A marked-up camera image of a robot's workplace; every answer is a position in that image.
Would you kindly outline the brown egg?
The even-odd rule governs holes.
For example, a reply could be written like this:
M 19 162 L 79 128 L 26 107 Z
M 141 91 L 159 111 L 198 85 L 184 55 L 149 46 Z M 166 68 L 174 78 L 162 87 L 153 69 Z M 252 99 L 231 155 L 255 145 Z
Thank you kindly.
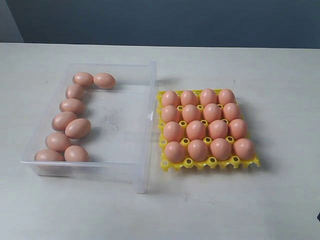
M 201 120 L 201 112 L 200 110 L 192 104 L 185 105 L 181 112 L 183 120 L 189 124 L 192 121 L 200 121 Z
M 197 97 L 191 90 L 185 90 L 180 94 L 180 102 L 183 107 L 187 105 L 196 106 L 198 104 Z
M 71 145 L 64 152 L 66 162 L 87 162 L 89 159 L 88 152 L 79 145 Z
M 223 117 L 231 122 L 235 119 L 240 119 L 242 117 L 239 106 L 236 103 L 227 103 L 223 109 Z
M 78 99 L 81 100 L 85 94 L 85 89 L 82 85 L 74 83 L 70 85 L 65 91 L 65 97 L 67 99 Z
M 56 115 L 51 123 L 51 127 L 58 132 L 64 132 L 67 125 L 77 118 L 71 111 L 64 111 Z
M 116 84 L 115 78 L 109 73 L 98 73 L 93 77 L 93 82 L 102 89 L 113 88 Z
M 212 121 L 208 126 L 208 135 L 211 139 L 225 138 L 228 134 L 228 125 L 226 122 L 218 119 Z
M 72 81 L 84 88 L 89 88 L 94 84 L 94 77 L 88 72 L 78 72 L 73 76 Z
M 200 93 L 199 101 L 204 107 L 208 104 L 217 104 L 218 96 L 212 89 L 206 88 Z
M 65 128 L 64 133 L 71 139 L 80 139 L 91 130 L 91 122 L 85 118 L 77 118 L 71 121 Z
M 161 97 L 161 104 L 163 107 L 174 106 L 177 107 L 180 105 L 180 97 L 176 92 L 172 90 L 166 91 Z
M 248 126 L 243 119 L 234 119 L 229 125 L 229 134 L 235 139 L 246 138 L 248 135 Z
M 167 105 L 161 111 L 161 119 L 164 123 L 179 123 L 181 120 L 181 112 L 174 105 Z
M 38 162 L 64 162 L 65 159 L 61 153 L 52 149 L 43 149 L 38 151 L 34 160 Z M 57 165 L 38 165 L 41 170 L 53 172 L 60 168 Z
M 192 140 L 187 150 L 190 158 L 195 162 L 203 162 L 208 157 L 208 146 L 200 139 Z
M 207 104 L 203 109 L 203 118 L 210 124 L 215 120 L 220 120 L 222 118 L 222 110 L 215 103 Z
M 60 103 L 59 109 L 61 112 L 73 112 L 78 115 L 85 110 L 85 105 L 79 99 L 68 98 Z
M 174 164 L 181 163 L 186 157 L 186 149 L 177 141 L 169 142 L 164 149 L 166 158 Z
M 163 128 L 163 136 L 168 142 L 180 142 L 183 138 L 183 129 L 175 121 L 170 121 Z
M 222 106 L 228 103 L 236 103 L 235 95 L 230 89 L 222 89 L 218 93 L 218 102 Z
M 210 144 L 210 151 L 218 161 L 225 161 L 230 158 L 232 148 L 224 138 L 216 138 Z
M 205 125 L 199 121 L 194 120 L 190 122 L 186 127 L 186 136 L 190 141 L 202 140 L 206 135 Z
M 64 133 L 53 132 L 46 137 L 45 144 L 48 149 L 64 152 L 71 145 L 71 141 Z
M 241 160 L 251 160 L 255 156 L 255 145 L 248 138 L 238 139 L 233 144 L 233 151 Z

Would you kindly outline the yellow plastic egg tray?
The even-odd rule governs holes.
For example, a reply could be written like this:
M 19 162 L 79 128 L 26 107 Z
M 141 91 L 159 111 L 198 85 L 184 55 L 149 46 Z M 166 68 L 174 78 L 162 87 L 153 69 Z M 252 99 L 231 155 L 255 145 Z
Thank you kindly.
M 185 148 L 185 159 L 180 162 L 180 163 L 172 163 L 170 162 L 166 155 L 165 155 L 165 147 L 168 142 L 163 135 L 163 129 L 166 125 L 165 122 L 163 122 L 162 118 L 161 118 L 161 113 L 162 113 L 162 109 L 164 108 L 162 106 L 162 96 L 166 91 L 159 91 L 157 93 L 157 100 L 158 100 L 158 106 L 157 106 L 157 113 L 158 113 L 158 128 L 160 130 L 160 135 L 159 135 L 159 139 L 158 139 L 158 144 L 159 147 L 161 149 L 161 161 L 160 161 L 160 165 L 162 167 L 162 169 L 167 172 L 170 168 L 179 171 L 181 168 L 193 168 L 196 167 L 198 170 L 202 170 L 204 167 L 209 167 L 211 169 L 214 169 L 216 167 L 220 168 L 220 169 L 225 169 L 227 166 L 232 166 L 233 168 L 237 169 L 239 167 L 243 167 L 243 168 L 248 168 L 251 164 L 255 164 L 257 167 L 260 166 L 260 161 L 259 158 L 256 154 L 256 150 L 255 150 L 255 154 L 254 157 L 251 160 L 241 160 L 238 156 L 235 155 L 234 153 L 234 149 L 233 149 L 233 145 L 234 143 L 237 141 L 235 140 L 229 133 L 229 123 L 228 120 L 226 120 L 224 118 L 223 115 L 223 105 L 219 104 L 218 101 L 218 94 L 222 89 L 212 89 L 216 94 L 217 94 L 217 105 L 221 108 L 221 119 L 222 121 L 224 121 L 225 123 L 227 123 L 228 126 L 228 133 L 227 136 L 224 138 L 225 140 L 228 141 L 228 143 L 231 145 L 231 156 L 229 157 L 229 159 L 224 160 L 224 161 L 219 161 L 217 160 L 215 157 L 212 156 L 211 150 L 210 150 L 210 144 L 212 143 L 212 141 L 214 139 L 210 138 L 208 135 L 208 126 L 210 123 L 208 123 L 204 117 L 203 117 L 203 110 L 204 110 L 204 106 L 200 104 L 200 94 L 202 92 L 202 90 L 191 90 L 192 92 L 194 92 L 194 94 L 197 97 L 197 105 L 196 107 L 199 109 L 200 113 L 201 113 L 201 122 L 205 125 L 206 128 L 206 133 L 205 133 L 205 137 L 202 139 L 202 141 L 207 145 L 208 147 L 208 154 L 207 154 L 207 159 L 205 161 L 201 161 L 201 162 L 196 162 L 193 161 L 188 153 L 188 145 L 191 142 L 186 135 L 186 128 L 188 126 L 189 123 L 186 123 L 183 120 L 182 117 L 182 110 L 183 110 L 183 106 L 181 105 L 181 93 L 183 91 L 186 90 L 181 90 L 181 91 L 174 91 L 177 93 L 177 95 L 179 96 L 179 100 L 180 100 L 180 105 L 178 105 L 176 108 L 180 111 L 180 122 L 178 122 L 178 124 L 182 127 L 183 129 L 183 138 L 182 140 L 179 142 L 184 148 Z

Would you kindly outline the clear plastic bin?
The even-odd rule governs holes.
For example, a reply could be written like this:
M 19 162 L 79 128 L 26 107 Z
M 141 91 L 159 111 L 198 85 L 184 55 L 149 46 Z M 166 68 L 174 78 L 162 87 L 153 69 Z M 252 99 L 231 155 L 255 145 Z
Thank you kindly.
M 45 138 L 53 132 L 52 120 L 59 113 L 67 87 L 79 72 L 108 73 L 115 78 L 112 89 L 91 86 L 85 91 L 82 117 L 91 123 L 85 137 L 73 140 L 83 147 L 87 162 L 39 162 Z M 131 182 L 135 191 L 145 193 L 151 157 L 157 93 L 157 64 L 72 64 L 62 78 L 41 118 L 21 161 L 37 175 Z

